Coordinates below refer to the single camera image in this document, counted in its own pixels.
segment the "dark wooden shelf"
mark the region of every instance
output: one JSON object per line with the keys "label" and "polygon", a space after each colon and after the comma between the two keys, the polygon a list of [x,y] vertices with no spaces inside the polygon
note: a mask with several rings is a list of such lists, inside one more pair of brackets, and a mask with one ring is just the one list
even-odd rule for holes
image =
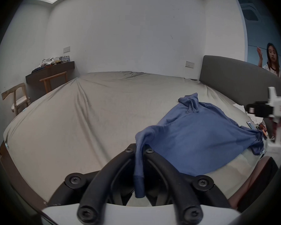
{"label": "dark wooden shelf", "polygon": [[38,70],[26,76],[26,83],[40,83],[40,79],[50,77],[58,73],[62,73],[71,69],[75,69],[75,62],[64,62],[53,66],[45,67],[44,69]]}

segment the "woman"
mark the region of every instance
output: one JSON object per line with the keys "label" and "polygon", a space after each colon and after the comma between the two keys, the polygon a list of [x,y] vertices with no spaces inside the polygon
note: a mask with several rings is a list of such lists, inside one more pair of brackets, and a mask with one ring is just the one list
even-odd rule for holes
{"label": "woman", "polygon": [[268,57],[268,62],[264,66],[262,66],[262,51],[259,47],[257,48],[257,52],[259,55],[258,66],[266,69],[267,71],[270,71],[271,73],[273,73],[281,78],[281,70],[280,70],[280,65],[279,65],[278,53],[277,53],[277,49],[275,48],[275,46],[272,43],[268,43],[268,45],[266,46],[266,54]]}

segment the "wooden chair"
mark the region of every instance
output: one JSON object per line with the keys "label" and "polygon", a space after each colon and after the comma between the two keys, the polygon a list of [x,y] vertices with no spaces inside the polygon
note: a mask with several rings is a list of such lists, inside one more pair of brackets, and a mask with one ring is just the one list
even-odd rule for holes
{"label": "wooden chair", "polygon": [[[24,96],[22,96],[21,98],[16,100],[15,92],[18,88],[22,88]],[[11,89],[8,89],[7,91],[1,93],[2,100],[4,100],[10,93],[13,93],[13,105],[11,106],[11,110],[12,110],[12,112],[15,112],[15,115],[17,116],[19,114],[19,112],[18,112],[19,106],[21,106],[25,103],[27,106],[30,105],[30,98],[27,95],[25,83],[18,84],[16,86],[12,87]]]}
{"label": "wooden chair", "polygon": [[50,80],[51,80],[52,78],[59,77],[59,76],[63,76],[63,75],[65,76],[65,81],[66,81],[66,83],[67,83],[67,82],[68,82],[68,75],[67,75],[67,72],[58,73],[58,74],[55,74],[55,75],[53,75],[53,76],[45,77],[45,78],[40,79],[40,82],[44,82],[45,89],[46,89],[46,93],[52,91]]}

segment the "woman's hair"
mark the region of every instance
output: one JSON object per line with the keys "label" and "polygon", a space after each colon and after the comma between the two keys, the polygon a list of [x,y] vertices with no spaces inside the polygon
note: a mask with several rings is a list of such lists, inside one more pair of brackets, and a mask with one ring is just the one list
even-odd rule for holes
{"label": "woman's hair", "polygon": [[276,57],[277,57],[277,60],[276,60],[276,73],[277,73],[277,76],[279,76],[279,72],[280,72],[280,65],[279,65],[279,60],[278,60],[278,52],[277,52],[277,49],[275,48],[275,46],[273,45],[273,43],[268,43],[268,45],[266,46],[266,55],[268,56],[268,66],[269,66],[269,69],[271,69],[271,58],[270,58],[270,55],[269,55],[269,47],[272,46],[273,49],[275,50],[276,52]]}

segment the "phone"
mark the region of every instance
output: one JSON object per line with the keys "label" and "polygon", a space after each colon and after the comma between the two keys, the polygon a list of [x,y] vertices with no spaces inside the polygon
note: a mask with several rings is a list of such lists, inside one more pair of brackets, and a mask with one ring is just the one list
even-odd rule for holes
{"label": "phone", "polygon": [[256,128],[254,128],[254,126],[252,125],[252,123],[250,121],[247,121],[247,124],[249,125],[249,127],[253,130],[256,130]]}

